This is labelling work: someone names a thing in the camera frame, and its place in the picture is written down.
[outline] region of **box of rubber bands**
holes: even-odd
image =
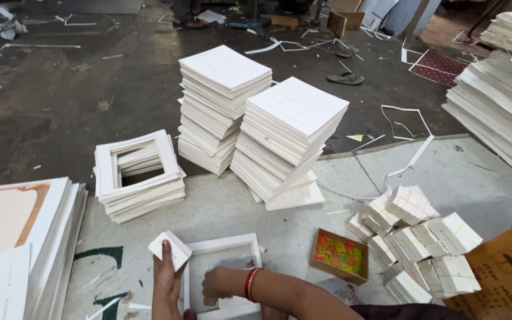
[[[319,228],[313,238],[309,266],[362,285],[369,280],[369,247]]]

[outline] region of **bangle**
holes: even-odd
[[[254,279],[256,273],[258,273],[260,270],[262,270],[262,268],[254,268],[248,272],[248,276],[246,277],[246,282],[244,284],[244,296],[250,302],[254,302],[252,299],[252,280]]]

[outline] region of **maroon paper with dots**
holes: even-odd
[[[445,84],[448,87],[453,87],[456,85],[453,80],[459,76],[466,67],[466,64],[444,57],[437,54],[435,51],[428,50],[420,61],[416,62],[416,65],[413,65],[409,71],[423,78]]]

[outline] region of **hand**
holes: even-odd
[[[167,240],[161,243],[163,260],[153,255],[153,303],[151,316],[153,320],[180,320],[177,301],[181,291],[181,276],[188,261],[175,272],[171,258],[171,244]],[[185,319],[197,319],[191,310],[183,313]]]
[[[212,271],[205,273],[205,280],[203,280],[203,295],[209,300],[216,300],[218,298],[230,298],[232,295],[226,294],[221,286],[221,280],[223,279],[223,273],[231,271],[229,268],[223,266],[217,266]]]

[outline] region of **dark floor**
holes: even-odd
[[[179,134],[180,58],[221,44],[239,52],[271,44],[244,30],[173,30],[169,24],[157,23],[170,12],[166,4],[145,3],[138,15],[81,15],[69,21],[98,23],[91,27],[66,27],[59,22],[28,25],[30,33],[13,41],[82,45],[79,49],[13,47],[0,52],[0,184],[68,176],[93,186],[96,145],[160,129],[172,137]],[[303,32],[273,35],[278,40],[311,44],[300,39]],[[346,32],[345,43],[358,47],[364,59],[342,60],[365,77],[360,86],[325,80],[328,74],[345,72],[340,58],[326,51],[334,51],[336,46],[292,52],[276,48],[251,56],[271,67],[276,81],[294,76],[351,102],[336,133],[326,142],[324,154],[350,151],[370,141],[345,137],[351,134],[386,135],[369,146],[399,141],[392,137],[381,104],[420,109],[434,135],[466,132],[441,108],[448,88],[410,73],[401,63],[401,42],[381,41],[359,30]],[[102,59],[117,54],[124,57]],[[385,112],[414,134],[426,132],[416,113]],[[408,135],[400,126],[394,129],[396,135]],[[206,172],[181,157],[179,164],[188,175]]]

